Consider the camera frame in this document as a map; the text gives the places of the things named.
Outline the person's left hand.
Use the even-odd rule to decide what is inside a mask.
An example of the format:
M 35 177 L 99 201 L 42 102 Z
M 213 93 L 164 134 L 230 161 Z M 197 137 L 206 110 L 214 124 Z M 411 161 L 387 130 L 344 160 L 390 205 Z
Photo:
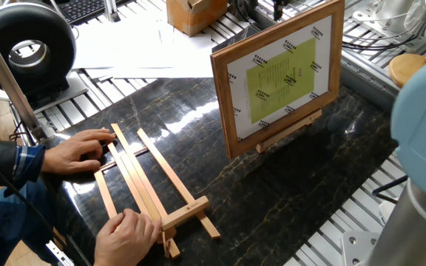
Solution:
M 116 134 L 105 128 L 79 132 L 45 151 L 41 171 L 60 175 L 97 171 L 103 154 L 101 142 L 110 143 L 115 138 Z

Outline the person's right hand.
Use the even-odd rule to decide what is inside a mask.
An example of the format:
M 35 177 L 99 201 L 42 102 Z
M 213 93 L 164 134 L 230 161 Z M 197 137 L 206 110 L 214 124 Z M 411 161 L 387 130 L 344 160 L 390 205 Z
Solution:
M 98 232 L 94 266 L 137 265 L 156 242 L 162 220 L 153 222 L 146 214 L 124 209 Z

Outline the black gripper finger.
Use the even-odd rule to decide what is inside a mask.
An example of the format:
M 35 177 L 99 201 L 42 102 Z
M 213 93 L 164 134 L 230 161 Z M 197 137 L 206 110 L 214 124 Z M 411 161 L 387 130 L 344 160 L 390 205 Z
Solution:
M 273 0 L 274 3 L 274 20 L 277 21 L 283 16 L 283 9 L 291 0 Z

